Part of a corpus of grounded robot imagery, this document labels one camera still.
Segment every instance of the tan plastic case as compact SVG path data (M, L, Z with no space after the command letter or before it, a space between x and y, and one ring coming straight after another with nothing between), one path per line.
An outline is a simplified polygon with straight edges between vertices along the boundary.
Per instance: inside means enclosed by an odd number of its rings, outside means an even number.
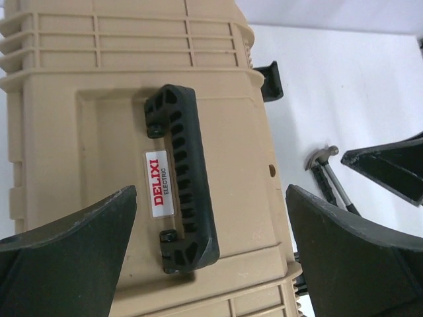
M137 217L110 315L301 316L288 220L260 93L254 34L234 0L6 0L7 92L16 232L135 184ZM196 91L221 257L163 273L143 103L165 84Z

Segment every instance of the logo sticker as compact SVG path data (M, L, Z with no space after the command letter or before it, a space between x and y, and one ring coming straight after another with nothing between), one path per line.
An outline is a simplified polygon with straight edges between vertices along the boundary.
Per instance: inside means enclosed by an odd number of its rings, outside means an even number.
M147 152L148 183L153 218L173 216L173 196L167 151Z

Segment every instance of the carrying handle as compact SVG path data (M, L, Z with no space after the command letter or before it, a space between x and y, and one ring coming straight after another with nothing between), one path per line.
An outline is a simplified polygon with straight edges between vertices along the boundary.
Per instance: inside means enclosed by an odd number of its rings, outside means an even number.
M144 106L147 135L170 133L184 238L160 233L165 273L188 273L220 256L194 89L165 85Z

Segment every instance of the tool case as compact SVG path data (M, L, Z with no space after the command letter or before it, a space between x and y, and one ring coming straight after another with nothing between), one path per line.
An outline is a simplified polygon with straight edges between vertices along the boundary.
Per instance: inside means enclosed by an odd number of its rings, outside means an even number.
M302 316L234 0L6 0L0 32L16 232L133 184L110 316Z

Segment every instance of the white surface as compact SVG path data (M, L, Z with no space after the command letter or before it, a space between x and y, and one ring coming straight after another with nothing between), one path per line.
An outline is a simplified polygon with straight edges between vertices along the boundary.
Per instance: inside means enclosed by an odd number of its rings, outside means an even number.
M422 0L236 0L250 23L423 36Z
M325 144L330 165L367 219L423 236L416 208L342 166L345 151L400 141L423 130L423 59L414 36L253 26L256 66L279 64L285 96L266 104L284 191L296 184L319 195L307 155ZM309 299L303 312L314 316Z

